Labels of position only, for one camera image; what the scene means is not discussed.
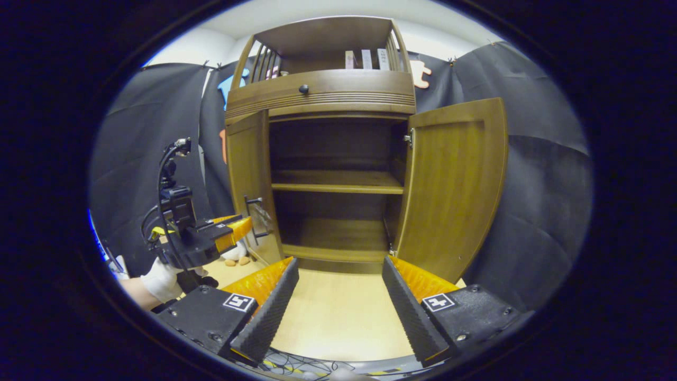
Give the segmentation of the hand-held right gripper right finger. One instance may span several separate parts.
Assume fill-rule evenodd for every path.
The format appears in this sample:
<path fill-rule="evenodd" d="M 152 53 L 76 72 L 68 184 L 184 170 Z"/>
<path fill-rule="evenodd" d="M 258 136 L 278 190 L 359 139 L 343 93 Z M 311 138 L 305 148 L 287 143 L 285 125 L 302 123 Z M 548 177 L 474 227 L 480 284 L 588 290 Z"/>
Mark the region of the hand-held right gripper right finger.
<path fill-rule="evenodd" d="M 457 287 L 392 256 L 383 261 L 382 279 L 414 357 L 424 367 L 469 361 L 505 341 L 534 315 L 483 285 Z"/>

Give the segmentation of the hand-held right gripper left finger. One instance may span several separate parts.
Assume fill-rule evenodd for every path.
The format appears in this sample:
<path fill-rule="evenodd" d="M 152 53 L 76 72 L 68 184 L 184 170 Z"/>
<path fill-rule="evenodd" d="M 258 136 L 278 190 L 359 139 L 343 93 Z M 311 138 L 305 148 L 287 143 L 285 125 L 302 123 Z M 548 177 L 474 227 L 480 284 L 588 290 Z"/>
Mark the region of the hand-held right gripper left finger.
<path fill-rule="evenodd" d="M 201 285 L 159 313 L 162 323 L 213 354 L 258 367 L 299 279 L 286 258 L 222 289 Z"/>

